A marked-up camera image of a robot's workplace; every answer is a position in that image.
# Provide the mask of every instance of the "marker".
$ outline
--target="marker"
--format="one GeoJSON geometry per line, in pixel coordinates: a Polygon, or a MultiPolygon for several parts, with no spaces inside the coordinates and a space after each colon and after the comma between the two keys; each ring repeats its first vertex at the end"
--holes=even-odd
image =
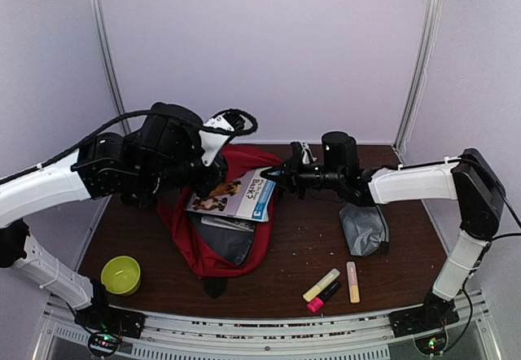
{"type": "Polygon", "coordinates": [[[336,294],[340,287],[342,287],[342,284],[340,284],[338,281],[334,281],[333,283],[329,284],[324,291],[320,292],[320,295],[308,303],[308,310],[312,313],[319,311],[324,303],[326,303],[333,297],[334,294],[336,294]]]}
{"type": "Polygon", "coordinates": [[[338,269],[332,269],[331,272],[326,274],[321,280],[313,285],[309,291],[307,291],[302,297],[305,301],[311,301],[315,297],[318,296],[320,292],[322,292],[329,284],[333,283],[333,281],[340,276],[340,272],[338,269]]]}
{"type": "Polygon", "coordinates": [[[348,284],[349,284],[349,300],[351,303],[360,302],[360,293],[358,292],[357,267],[354,262],[348,262],[348,284]]]}

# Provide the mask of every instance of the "wooden table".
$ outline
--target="wooden table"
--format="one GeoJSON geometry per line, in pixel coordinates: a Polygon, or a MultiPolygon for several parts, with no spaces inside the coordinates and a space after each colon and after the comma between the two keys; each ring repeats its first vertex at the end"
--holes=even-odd
{"type": "MultiPolygon", "coordinates": [[[[261,146],[285,159],[289,146],[261,146]]],[[[395,164],[386,146],[360,146],[361,166],[395,164]]],[[[315,147],[313,153],[319,154],[315,147]]],[[[337,200],[328,191],[317,198],[337,200]]],[[[277,202],[269,252],[260,267],[231,279],[225,293],[211,299],[203,283],[188,268],[171,235],[154,209],[125,207],[110,201],[80,272],[99,278],[103,265],[119,255],[130,255],[142,268],[139,291],[129,297],[109,296],[114,305],[138,310],[203,317],[293,318],[310,315],[302,294],[325,273],[340,270],[343,287],[320,310],[341,315],[385,310],[421,303],[445,261],[440,240],[419,201],[383,206],[390,230],[387,256],[351,257],[339,222],[344,204],[295,195],[277,202]],[[358,268],[361,302],[349,303],[346,261],[358,268]]]]}

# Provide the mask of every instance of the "yellow-green bowl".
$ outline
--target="yellow-green bowl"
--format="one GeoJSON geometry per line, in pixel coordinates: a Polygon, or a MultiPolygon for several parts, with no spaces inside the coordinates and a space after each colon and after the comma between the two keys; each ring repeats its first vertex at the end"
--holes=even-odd
{"type": "Polygon", "coordinates": [[[141,269],[132,257],[112,258],[101,271],[101,282],[115,295],[132,295],[141,284],[141,269]]]}

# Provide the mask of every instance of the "gray pouch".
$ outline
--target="gray pouch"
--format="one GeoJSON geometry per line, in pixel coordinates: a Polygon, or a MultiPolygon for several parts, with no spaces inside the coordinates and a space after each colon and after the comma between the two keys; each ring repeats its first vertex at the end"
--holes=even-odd
{"type": "Polygon", "coordinates": [[[382,254],[387,254],[389,229],[378,206],[347,204],[340,211],[340,221],[352,256],[366,257],[379,248],[382,254]]]}

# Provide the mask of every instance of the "red backpack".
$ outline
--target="red backpack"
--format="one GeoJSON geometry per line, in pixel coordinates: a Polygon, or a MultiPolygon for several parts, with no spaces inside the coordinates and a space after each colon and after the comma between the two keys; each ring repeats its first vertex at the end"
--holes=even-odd
{"type": "MultiPolygon", "coordinates": [[[[276,156],[249,146],[227,145],[222,148],[221,154],[225,157],[228,164],[226,182],[234,181],[251,169],[275,166],[281,163],[281,160],[276,156]]],[[[273,198],[269,202],[269,221],[266,223],[257,223],[252,248],[246,261],[240,266],[228,262],[217,255],[201,239],[197,231],[195,231],[185,210],[186,203],[191,195],[192,191],[190,188],[185,188],[174,210],[163,200],[159,200],[157,212],[170,230],[173,242],[177,245],[179,251],[181,251],[186,262],[188,262],[192,272],[197,274],[200,278],[206,279],[236,277],[254,270],[262,262],[268,251],[269,237],[273,225],[276,193],[274,193],[273,198]]]]}

